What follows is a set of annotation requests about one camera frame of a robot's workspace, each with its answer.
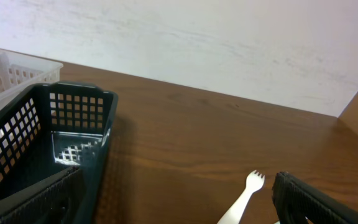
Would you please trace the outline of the dark green plastic basket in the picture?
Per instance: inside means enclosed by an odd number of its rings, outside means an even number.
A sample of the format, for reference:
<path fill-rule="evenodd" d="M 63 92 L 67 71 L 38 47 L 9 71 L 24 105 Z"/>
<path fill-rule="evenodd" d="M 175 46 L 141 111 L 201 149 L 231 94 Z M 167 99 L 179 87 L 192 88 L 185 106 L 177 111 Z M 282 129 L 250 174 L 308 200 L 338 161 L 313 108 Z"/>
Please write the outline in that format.
<path fill-rule="evenodd" d="M 72 223 L 90 223 L 118 97 L 80 83 L 27 87 L 0 110 L 0 200 L 69 167 L 85 195 Z"/>

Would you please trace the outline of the white plastic fork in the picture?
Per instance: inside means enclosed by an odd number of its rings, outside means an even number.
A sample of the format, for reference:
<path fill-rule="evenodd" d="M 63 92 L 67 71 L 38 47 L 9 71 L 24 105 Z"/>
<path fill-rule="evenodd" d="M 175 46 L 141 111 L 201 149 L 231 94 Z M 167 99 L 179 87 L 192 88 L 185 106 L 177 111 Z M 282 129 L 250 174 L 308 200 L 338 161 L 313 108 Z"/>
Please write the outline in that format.
<path fill-rule="evenodd" d="M 252 171 L 246 178 L 246 187 L 237 200 L 220 218 L 218 224 L 239 224 L 246 206 L 253 193 L 260 190 L 265 182 L 265 176 L 259 171 Z"/>

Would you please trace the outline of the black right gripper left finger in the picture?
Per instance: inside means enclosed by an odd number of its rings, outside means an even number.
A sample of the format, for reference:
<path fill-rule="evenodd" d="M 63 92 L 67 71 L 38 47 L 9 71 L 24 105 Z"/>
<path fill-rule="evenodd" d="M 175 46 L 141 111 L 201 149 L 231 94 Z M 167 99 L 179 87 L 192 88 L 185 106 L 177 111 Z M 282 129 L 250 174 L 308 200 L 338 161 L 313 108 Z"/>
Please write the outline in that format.
<path fill-rule="evenodd" d="M 69 167 L 0 200 L 0 223 L 72 223 L 85 192 L 83 171 Z"/>

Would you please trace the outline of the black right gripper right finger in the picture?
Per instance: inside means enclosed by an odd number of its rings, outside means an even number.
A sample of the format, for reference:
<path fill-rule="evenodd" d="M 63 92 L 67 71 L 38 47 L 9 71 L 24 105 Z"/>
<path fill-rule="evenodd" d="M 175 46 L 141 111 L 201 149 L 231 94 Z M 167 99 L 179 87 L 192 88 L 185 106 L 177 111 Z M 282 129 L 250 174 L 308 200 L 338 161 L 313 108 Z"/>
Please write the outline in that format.
<path fill-rule="evenodd" d="M 280 224 L 358 224 L 358 212 L 288 172 L 278 172 L 272 201 Z"/>

